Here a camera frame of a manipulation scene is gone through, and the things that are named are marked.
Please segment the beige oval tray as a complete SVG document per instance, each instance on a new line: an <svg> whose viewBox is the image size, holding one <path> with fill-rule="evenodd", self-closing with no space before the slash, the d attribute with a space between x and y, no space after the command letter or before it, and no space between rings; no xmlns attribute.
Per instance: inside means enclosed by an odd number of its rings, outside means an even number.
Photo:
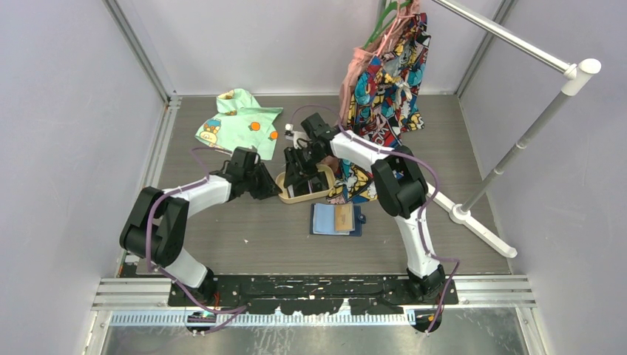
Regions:
<svg viewBox="0 0 627 355"><path fill-rule="evenodd" d="M329 194L329 192L331 191L331 189L333 188L335 177L333 176L333 172L332 172L332 170L331 170L331 168L329 166L326 166L326 165L323 165L323 164L317 164L316 166L317 166L318 171L325 172L325 174L327 176L327 179L328 179L328 190L323 191L323 192L318 192L318 193L315 193L315 194L299 195L298 197L295 197L295 198L289 198L286 188L283 187L285 173L282 172L279 175L277 175L276 178L275 178L275 182L277 183L277 185L282 190L282 192L279 194L279 199L283 203L294 204L294 203L301 203L301 202L305 202L307 200L314 200L314 199L317 199L317 198L321 198L321 197L327 196Z"/></svg>

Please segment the navy blue card holder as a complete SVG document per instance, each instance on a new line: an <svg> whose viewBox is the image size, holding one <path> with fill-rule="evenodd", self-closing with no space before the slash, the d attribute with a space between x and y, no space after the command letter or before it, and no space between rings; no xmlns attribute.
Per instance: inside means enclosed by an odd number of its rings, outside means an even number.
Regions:
<svg viewBox="0 0 627 355"><path fill-rule="evenodd" d="M311 204L310 233L325 236L361 237L367 219L360 206Z"/></svg>

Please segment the tan credit card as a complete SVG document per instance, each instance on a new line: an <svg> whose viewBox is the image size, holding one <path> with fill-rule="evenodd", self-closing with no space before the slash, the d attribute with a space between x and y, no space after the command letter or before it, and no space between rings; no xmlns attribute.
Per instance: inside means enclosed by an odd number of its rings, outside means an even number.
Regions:
<svg viewBox="0 0 627 355"><path fill-rule="evenodd" d="M341 233L351 233L355 229L354 206L352 203L335 205L334 229Z"/></svg>

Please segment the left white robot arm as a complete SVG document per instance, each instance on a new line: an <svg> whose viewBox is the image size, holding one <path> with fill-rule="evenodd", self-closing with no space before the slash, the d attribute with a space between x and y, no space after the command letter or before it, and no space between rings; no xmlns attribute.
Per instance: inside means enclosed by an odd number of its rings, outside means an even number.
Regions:
<svg viewBox="0 0 627 355"><path fill-rule="evenodd" d="M201 179L173 189L142 189L122 229L119 243L130 254L174 277L190 300L209 304L216 294L214 272L184 249L187 220L212 206L248 193L255 200L281 192L260 156L237 147L223 166Z"/></svg>

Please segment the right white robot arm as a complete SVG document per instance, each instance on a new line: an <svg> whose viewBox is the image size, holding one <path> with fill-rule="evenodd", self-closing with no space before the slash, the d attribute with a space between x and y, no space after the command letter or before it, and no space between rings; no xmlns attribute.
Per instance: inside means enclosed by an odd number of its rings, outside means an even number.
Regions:
<svg viewBox="0 0 627 355"><path fill-rule="evenodd" d="M378 146L342 126L330 126L319 114L307 117L302 128L308 136L304 147L284 150L285 186L312 178L326 157L348 160L371 173L377 200L396 222L407 254L410 293L419 303L445 297L452 279L433 248L427 225L427 206L433 201L421 171L423 162L406 146Z"/></svg>

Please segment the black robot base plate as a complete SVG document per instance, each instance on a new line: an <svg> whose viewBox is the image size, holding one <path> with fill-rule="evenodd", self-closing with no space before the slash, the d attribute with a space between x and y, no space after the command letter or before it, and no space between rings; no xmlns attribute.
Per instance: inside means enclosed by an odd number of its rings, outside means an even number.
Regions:
<svg viewBox="0 0 627 355"><path fill-rule="evenodd" d="M305 316L337 314L343 303L352 315L400 314L406 306L456 304L454 289L442 286L429 294L400 274L343 275L261 275L224 274L214 277L213 286L204 293L192 289L187 296L180 286L171 288L170 306L218 306L224 309L245 307L249 314L267 315L280 311Z"/></svg>

